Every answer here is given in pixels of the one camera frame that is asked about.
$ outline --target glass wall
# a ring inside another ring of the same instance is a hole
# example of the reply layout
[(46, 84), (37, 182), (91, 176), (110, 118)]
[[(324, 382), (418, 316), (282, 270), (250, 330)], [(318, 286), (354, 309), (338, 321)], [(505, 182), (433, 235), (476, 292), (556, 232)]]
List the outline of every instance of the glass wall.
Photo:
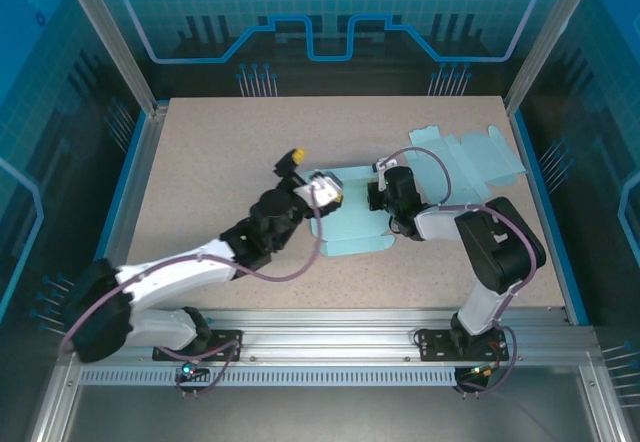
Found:
[(505, 94), (555, 0), (105, 1), (162, 99)]
[(51, 283), (93, 259), (139, 109), (76, 0), (0, 7), (0, 433), (23, 440), (60, 341)]
[(640, 0), (582, 0), (522, 106), (591, 322), (640, 343)]

